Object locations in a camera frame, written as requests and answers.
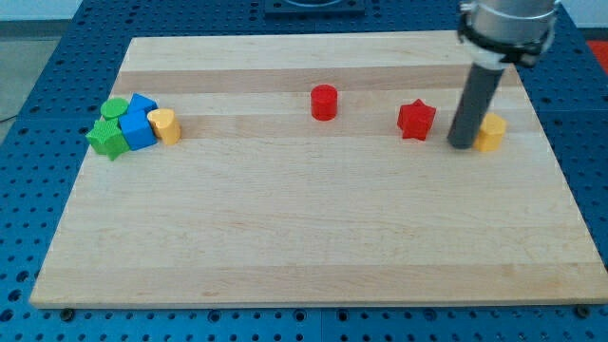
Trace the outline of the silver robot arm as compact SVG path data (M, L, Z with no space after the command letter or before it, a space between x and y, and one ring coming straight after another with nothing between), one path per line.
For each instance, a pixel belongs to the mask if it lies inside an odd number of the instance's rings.
M554 41L560 0L467 0L458 39L475 65L533 67Z

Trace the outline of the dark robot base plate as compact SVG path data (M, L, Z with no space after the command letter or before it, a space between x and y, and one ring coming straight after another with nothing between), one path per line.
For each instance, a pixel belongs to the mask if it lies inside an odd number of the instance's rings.
M364 15L365 0L264 0L265 18Z

